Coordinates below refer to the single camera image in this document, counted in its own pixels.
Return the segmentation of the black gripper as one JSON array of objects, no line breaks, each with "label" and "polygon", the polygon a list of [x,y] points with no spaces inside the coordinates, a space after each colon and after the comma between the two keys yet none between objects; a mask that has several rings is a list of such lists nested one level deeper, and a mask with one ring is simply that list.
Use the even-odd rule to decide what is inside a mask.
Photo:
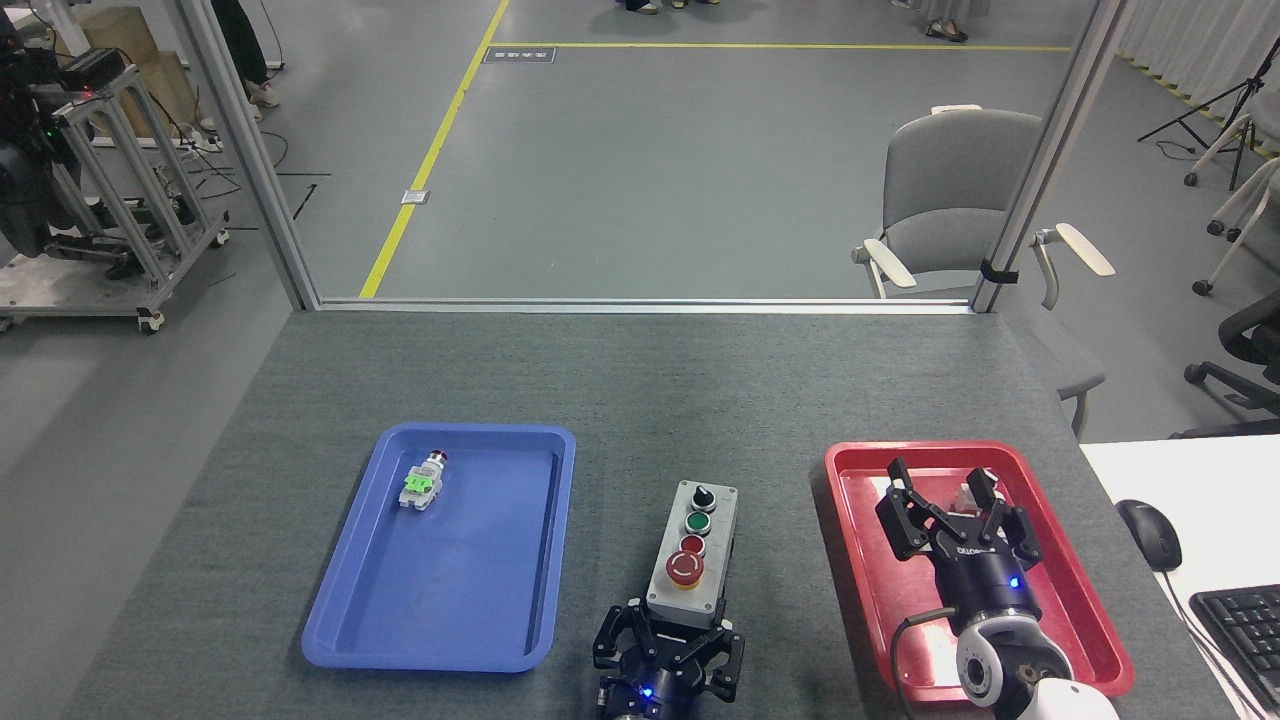
[{"label": "black gripper", "polygon": [[[940,532],[954,536],[954,524],[937,505],[914,489],[904,457],[887,466],[890,486],[876,505],[876,515],[899,561],[925,550]],[[1027,510],[1010,505],[995,492],[996,479],[984,468],[966,477],[979,510],[980,527],[973,538],[980,547],[940,541],[932,550],[934,584],[942,605],[955,609],[948,625],[963,633],[995,616],[1021,614],[1043,618],[1024,569],[1042,559],[1041,543]]]},{"label": "black gripper", "polygon": [[614,671],[600,678],[600,719],[692,719],[698,697],[709,691],[733,703],[745,638],[722,619],[676,651],[676,671],[660,669],[659,643],[644,602],[614,605],[593,643],[593,666]]}]

